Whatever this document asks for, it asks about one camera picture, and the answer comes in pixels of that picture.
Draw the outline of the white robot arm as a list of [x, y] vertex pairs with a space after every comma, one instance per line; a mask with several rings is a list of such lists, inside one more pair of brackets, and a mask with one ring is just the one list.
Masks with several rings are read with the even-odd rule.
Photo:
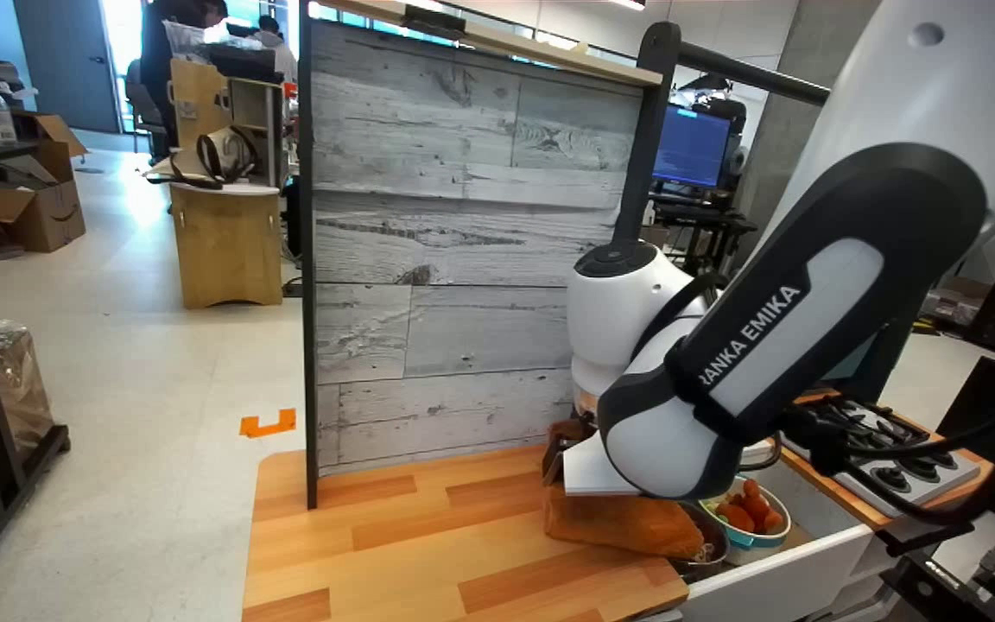
[[720, 297], [633, 332], [577, 498], [712, 498], [776, 410], [867, 347], [995, 225], [995, 0], [882, 0], [833, 78], [773, 221]]

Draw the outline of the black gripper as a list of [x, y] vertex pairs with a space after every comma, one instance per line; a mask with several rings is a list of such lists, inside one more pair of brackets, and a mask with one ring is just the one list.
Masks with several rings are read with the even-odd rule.
[[550, 424], [544, 454], [542, 454], [542, 480], [558, 485], [564, 480], [564, 454], [577, 442], [591, 438], [595, 424], [582, 419], [564, 419]]

